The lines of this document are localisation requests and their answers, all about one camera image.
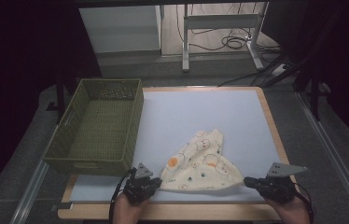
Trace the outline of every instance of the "table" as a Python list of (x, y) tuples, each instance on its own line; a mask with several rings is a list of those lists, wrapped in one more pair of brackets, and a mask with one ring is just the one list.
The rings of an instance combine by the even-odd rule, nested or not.
[[(253, 87), (181, 87), (181, 88), (144, 88), (146, 91), (255, 91), (267, 120), (274, 145), (282, 163), (288, 159), (276, 130), (270, 108), (262, 89)], [(72, 175), (64, 192), (62, 203), (69, 203), (77, 175)], [(108, 219), (108, 203), (72, 203), (70, 208), (59, 209), (58, 216), (64, 219)], [(142, 220), (278, 220), (274, 210), (265, 203), (228, 203), (228, 204), (184, 204), (155, 203), (144, 210)]]

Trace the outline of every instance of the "white cloth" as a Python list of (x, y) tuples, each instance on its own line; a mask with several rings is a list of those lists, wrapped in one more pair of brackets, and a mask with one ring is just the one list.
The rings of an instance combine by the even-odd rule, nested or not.
[(223, 134), (197, 132), (170, 158), (161, 174), (161, 189), (218, 190), (244, 183), (240, 171), (222, 156)]

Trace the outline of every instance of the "basket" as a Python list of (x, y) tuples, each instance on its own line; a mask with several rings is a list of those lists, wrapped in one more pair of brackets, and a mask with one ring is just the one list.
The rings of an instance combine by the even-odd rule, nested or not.
[(143, 109), (140, 79), (81, 79), (43, 160), (60, 173), (122, 176)]

